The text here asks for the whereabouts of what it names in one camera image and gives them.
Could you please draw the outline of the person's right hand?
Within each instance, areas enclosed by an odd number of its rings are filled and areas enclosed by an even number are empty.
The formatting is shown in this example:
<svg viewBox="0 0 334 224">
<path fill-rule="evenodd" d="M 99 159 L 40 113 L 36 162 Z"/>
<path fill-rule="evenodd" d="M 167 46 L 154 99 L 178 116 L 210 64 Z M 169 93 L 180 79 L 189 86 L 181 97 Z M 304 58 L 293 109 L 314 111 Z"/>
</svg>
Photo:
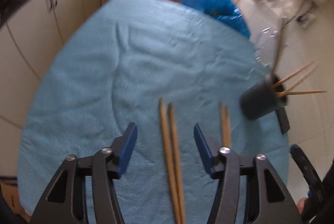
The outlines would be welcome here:
<svg viewBox="0 0 334 224">
<path fill-rule="evenodd" d="M 305 208 L 308 207 L 308 205 L 309 205 L 309 198 L 306 197 L 301 198 L 296 204 L 298 212 L 302 214 L 305 211 Z"/>
</svg>

